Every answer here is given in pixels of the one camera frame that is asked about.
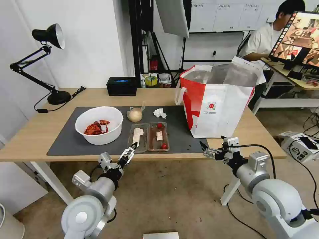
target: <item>shopping bag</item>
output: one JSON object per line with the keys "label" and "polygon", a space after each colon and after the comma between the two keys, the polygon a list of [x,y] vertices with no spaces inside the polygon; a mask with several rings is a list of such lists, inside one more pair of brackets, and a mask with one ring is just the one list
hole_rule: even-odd
{"label": "shopping bag", "polygon": [[239,57],[228,65],[195,65],[183,72],[175,103],[184,103],[193,137],[232,136],[262,74],[260,67]]}

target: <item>crumpled tissue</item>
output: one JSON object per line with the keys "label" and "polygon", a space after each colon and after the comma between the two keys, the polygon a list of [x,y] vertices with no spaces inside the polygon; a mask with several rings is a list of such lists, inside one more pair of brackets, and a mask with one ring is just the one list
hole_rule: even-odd
{"label": "crumpled tissue", "polygon": [[159,118],[160,116],[163,117],[163,119],[166,119],[166,114],[163,112],[163,108],[159,108],[157,110],[154,111],[154,115]]}

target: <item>onion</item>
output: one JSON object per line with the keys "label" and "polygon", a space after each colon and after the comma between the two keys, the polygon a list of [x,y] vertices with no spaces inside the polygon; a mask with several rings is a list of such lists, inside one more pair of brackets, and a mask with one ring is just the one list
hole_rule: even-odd
{"label": "onion", "polygon": [[133,108],[127,112],[127,117],[130,121],[136,123],[142,119],[142,110],[140,108]]}

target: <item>wooden table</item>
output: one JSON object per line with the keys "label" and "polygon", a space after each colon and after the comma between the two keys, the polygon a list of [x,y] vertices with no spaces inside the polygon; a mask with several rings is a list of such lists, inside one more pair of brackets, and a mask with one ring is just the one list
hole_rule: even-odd
{"label": "wooden table", "polygon": [[[267,83],[267,87],[263,92],[266,96],[272,87],[274,82],[289,82],[292,85],[307,91],[319,90],[319,86],[312,86],[306,84],[306,82],[301,80],[296,80],[294,78],[288,77],[289,70],[285,70],[284,63],[273,62],[266,58],[261,59],[273,72],[273,76]],[[260,97],[255,104],[253,113],[256,114],[259,108],[315,108],[319,106],[319,99],[265,99]]]}
{"label": "wooden table", "polygon": [[[62,89],[71,94],[76,89]],[[0,161],[30,161],[38,172],[46,179],[59,196],[69,204],[73,198],[45,163],[49,161],[96,161],[98,156],[47,156],[47,152],[57,138],[63,126],[76,107],[98,106],[140,106],[146,101],[146,106],[175,105],[175,89],[138,89],[136,96],[108,96],[106,89],[86,89],[61,109],[48,114],[34,116],[0,151]],[[44,108],[54,109],[55,106],[46,104]],[[266,146],[275,159],[285,158],[286,153],[280,148],[264,126],[246,108],[235,130],[234,137],[239,138],[240,144],[261,144]],[[207,139],[209,147],[220,148],[221,139]],[[243,148],[242,155],[262,151],[260,148]],[[207,159],[201,153],[186,154],[137,154],[134,161],[152,160],[197,160]]]}

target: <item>white bowl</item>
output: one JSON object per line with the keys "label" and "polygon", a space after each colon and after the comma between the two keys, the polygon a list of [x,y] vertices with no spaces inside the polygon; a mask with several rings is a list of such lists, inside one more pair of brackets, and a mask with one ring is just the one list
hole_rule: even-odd
{"label": "white bowl", "polygon": [[[100,135],[84,134],[86,128],[95,121],[108,120],[109,131]],[[116,140],[122,131],[123,115],[121,111],[114,107],[102,106],[89,109],[81,114],[75,122],[75,130],[91,144],[103,145]]]}

